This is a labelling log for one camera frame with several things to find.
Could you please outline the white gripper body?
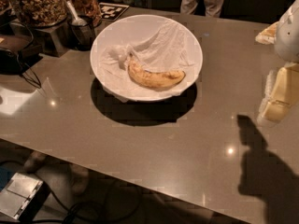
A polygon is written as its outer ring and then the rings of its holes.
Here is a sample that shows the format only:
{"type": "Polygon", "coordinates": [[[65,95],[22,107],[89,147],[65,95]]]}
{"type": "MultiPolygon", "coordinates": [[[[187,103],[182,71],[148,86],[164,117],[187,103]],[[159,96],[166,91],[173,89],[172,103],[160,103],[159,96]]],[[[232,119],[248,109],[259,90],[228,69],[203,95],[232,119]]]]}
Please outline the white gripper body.
{"type": "Polygon", "coordinates": [[[295,0],[281,16],[274,47],[284,61],[299,63],[299,0],[295,0]]]}

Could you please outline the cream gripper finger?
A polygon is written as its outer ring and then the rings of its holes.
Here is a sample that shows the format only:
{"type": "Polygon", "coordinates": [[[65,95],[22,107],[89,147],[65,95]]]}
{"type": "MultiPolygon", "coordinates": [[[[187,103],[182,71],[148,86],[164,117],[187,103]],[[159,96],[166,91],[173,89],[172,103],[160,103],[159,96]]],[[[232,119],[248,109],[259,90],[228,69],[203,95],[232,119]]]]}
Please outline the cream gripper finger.
{"type": "Polygon", "coordinates": [[[280,123],[299,102],[299,64],[286,63],[271,70],[266,78],[257,122],[259,124],[280,123]]]}
{"type": "Polygon", "coordinates": [[[267,28],[263,29],[260,33],[258,33],[255,37],[255,41],[264,45],[273,44],[275,42],[277,27],[278,22],[274,22],[267,28]]]}

